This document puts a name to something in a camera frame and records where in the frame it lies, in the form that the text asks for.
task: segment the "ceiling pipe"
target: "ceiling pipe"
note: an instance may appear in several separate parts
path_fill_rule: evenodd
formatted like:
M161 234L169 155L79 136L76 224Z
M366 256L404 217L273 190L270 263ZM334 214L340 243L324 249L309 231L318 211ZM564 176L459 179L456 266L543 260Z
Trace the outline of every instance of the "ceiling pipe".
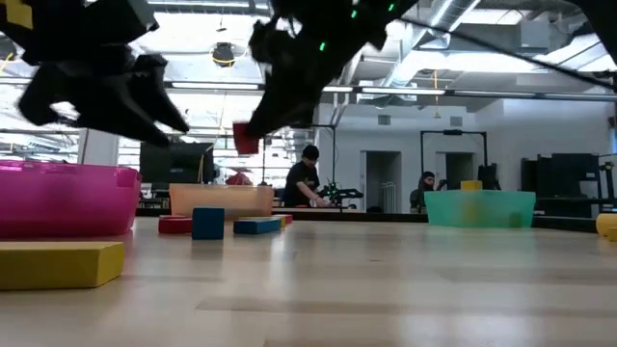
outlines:
M463 16L472 11L480 0L435 0L433 1L433 11L427 22L435 27L442 28L448 31L456 30L461 24ZM433 38L442 39L444 35L434 30L419 29L414 27L414 31L411 37L410 52L400 60L400 63L396 64L390 71L389 75L381 83L381 87L395 87L404 88L407 87L416 74L427 66L421 66L418 61L426 61L419 59L418 52L414 50L418 44L426 40L426 34L433 33Z

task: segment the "ceiling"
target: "ceiling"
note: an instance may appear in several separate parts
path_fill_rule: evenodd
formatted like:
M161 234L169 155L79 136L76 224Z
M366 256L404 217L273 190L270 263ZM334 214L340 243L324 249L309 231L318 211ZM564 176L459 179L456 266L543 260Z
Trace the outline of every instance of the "ceiling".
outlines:
M427 20L435 15L435 4L420 0L406 15ZM169 60L166 80L262 82L264 67L251 59L247 43L255 21L267 19L269 7L265 0L165 0L151 1L151 5L157 11L156 18L161 28L132 42L132 46L138 53L163 53ZM572 40L571 34L585 22L585 18L576 7L563 1L481 0L473 9L467 11L459 22L456 31L478 36L488 42L507 46L519 53L533 55L548 62L561 63L564 67L586 71L615 68L614 62L606 55L604 47L601 43L598 44L594 35ZM284 28L285 24L280 23L280 26ZM421 45L411 49L410 41L419 33L417 28L394 22L387 30L389 37L384 49L376 51L369 45L363 48L356 59L346 67L344 80L335 83L364 86L388 86L393 83L394 87L398 87L394 82L402 80L407 86L421 88L571 93L590 88L587 84L527 63L491 54L484 48L472 46L456 38L446 40L425 34L420 40ZM440 44L446 41L447 48L440 48ZM213 63L211 52L217 42L230 42L233 45L236 57L233 67L222 68ZM31 67L17 60L6 65L2 76L29 77L33 71ZM5 127L6 124L12 128L34 128L18 120L19 114L13 105L20 89L1 87L3 92L0 97L0 112L11 120L11 124L3 122L2 126ZM259 102L259 95L237 93L172 93L171 98L191 125L215 129L219 124L230 127L233 120L248 119ZM325 97L323 102L332 101ZM405 107L413 106L414 110L422 112L426 108L439 105L459 107L461 114L468 115L490 102L491 99L436 99L428 95L414 99L397 96L378 99L352 97L353 105L345 111L341 126L349 123L345 118L353 117L352 113L375 115L384 109L397 115L397 107L400 107L403 110L400 114L409 115L410 112L405 111ZM416 125L417 120L410 122L410 126Z

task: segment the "yellow object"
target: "yellow object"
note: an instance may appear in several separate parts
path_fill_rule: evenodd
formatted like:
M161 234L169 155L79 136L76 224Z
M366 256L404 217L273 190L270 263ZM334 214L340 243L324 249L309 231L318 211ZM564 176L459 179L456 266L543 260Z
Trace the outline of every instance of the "yellow object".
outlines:
M32 30L32 8L22 2L22 0L5 0L7 7L7 21L11 24L19 25Z
M461 181L461 190L482 190L482 181Z
M270 217L246 217L246 218L240 218L240 221L265 221L265 220L280 220L281 221L281 228L285 227L285 217L280 217L280 216L270 216Z
M119 242L0 242L0 290L94 288L123 263Z
M608 241L617 242L617 227L610 227L608 229Z
M608 236L608 229L617 227L617 214L601 213L596 219L596 231L600 236Z

